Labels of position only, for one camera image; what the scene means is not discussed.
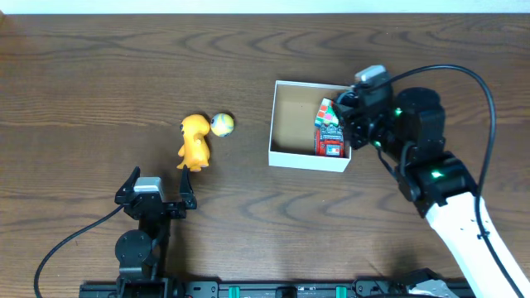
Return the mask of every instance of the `green clip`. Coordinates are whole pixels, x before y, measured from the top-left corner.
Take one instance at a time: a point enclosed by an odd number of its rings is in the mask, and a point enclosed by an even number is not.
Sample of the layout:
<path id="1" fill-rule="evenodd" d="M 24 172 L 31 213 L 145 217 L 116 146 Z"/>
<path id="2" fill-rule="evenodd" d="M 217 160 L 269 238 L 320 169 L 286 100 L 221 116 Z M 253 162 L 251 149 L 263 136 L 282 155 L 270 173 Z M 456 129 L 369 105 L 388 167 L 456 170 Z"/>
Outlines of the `green clip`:
<path id="1" fill-rule="evenodd" d="M 239 287 L 238 286 L 229 287 L 229 298 L 239 298 Z"/>
<path id="2" fill-rule="evenodd" d="M 348 297 L 348 288 L 345 286 L 336 287 L 336 297 L 335 298 L 346 298 Z"/>

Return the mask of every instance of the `white box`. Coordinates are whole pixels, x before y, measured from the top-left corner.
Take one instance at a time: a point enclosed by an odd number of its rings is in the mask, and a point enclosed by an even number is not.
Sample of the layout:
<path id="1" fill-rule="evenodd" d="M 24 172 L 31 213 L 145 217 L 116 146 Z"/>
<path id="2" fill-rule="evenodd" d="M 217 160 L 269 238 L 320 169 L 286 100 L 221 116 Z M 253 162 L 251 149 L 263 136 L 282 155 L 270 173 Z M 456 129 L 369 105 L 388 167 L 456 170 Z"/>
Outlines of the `white box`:
<path id="1" fill-rule="evenodd" d="M 315 155 L 315 116 L 323 98 L 334 99 L 348 86 L 276 81 L 272 105 L 268 165 L 306 170 L 343 172 L 351 161 L 351 147 L 344 157 Z"/>

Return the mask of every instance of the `toy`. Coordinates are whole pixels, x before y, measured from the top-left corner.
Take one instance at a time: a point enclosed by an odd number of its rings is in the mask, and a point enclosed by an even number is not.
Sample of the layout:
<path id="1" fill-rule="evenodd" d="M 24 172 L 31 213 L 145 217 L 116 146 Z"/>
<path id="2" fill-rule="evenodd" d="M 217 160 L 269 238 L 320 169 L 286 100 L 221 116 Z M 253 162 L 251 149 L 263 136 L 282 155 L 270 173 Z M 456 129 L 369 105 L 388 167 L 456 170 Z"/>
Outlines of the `toy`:
<path id="1" fill-rule="evenodd" d="M 317 156 L 344 157 L 345 140 L 342 127 L 322 125 L 315 134 L 315 154 Z"/>
<path id="2" fill-rule="evenodd" d="M 218 113 L 212 118 L 212 132 L 219 137 L 227 137 L 234 130 L 234 120 L 230 115 Z"/>
<path id="3" fill-rule="evenodd" d="M 200 171 L 209 166 L 210 149 L 205 142 L 205 135 L 210 131 L 210 124 L 202 115 L 190 115 L 182 121 L 182 136 L 184 145 L 179 150 L 179 156 L 184 160 L 177 169 L 187 166 L 190 171 Z"/>
<path id="4" fill-rule="evenodd" d="M 320 109 L 318 113 L 316 114 L 315 118 L 315 126 L 320 127 L 322 124 L 324 125 L 335 125 L 336 127 L 339 126 L 339 119 L 335 115 L 335 112 L 333 112 L 333 108 L 331 105 L 333 102 L 329 99 L 322 99 L 322 103 L 320 104 Z"/>

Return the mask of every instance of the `yellow toy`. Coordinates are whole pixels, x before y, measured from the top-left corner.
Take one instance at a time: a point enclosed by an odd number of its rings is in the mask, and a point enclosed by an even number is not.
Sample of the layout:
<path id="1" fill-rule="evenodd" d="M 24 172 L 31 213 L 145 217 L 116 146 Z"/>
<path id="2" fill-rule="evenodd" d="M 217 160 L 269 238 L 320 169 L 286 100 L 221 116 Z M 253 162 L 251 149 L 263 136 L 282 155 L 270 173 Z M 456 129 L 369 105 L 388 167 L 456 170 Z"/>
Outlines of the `yellow toy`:
<path id="1" fill-rule="evenodd" d="M 210 131 L 208 121 L 201 115 L 190 115 L 182 121 L 181 131 L 184 145 L 179 150 L 179 156 L 183 156 L 184 160 L 176 168 L 187 166 L 190 171 L 200 171 L 209 166 L 210 149 L 205 142 L 205 135 Z"/>
<path id="2" fill-rule="evenodd" d="M 212 132 L 220 137 L 227 137 L 234 130 L 234 120 L 230 115 L 218 113 L 212 118 Z"/>

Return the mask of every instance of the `small ball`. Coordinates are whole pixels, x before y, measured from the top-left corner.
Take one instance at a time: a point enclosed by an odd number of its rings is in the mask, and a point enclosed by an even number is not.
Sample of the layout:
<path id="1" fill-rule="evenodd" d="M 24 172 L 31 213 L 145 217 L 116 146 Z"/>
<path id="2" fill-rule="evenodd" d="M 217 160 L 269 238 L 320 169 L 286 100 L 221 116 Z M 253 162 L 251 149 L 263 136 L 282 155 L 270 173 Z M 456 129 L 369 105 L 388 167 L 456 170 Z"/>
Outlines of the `small ball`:
<path id="1" fill-rule="evenodd" d="M 227 137 L 234 130 L 234 120 L 230 115 L 218 113 L 210 123 L 212 132 L 219 137 Z"/>

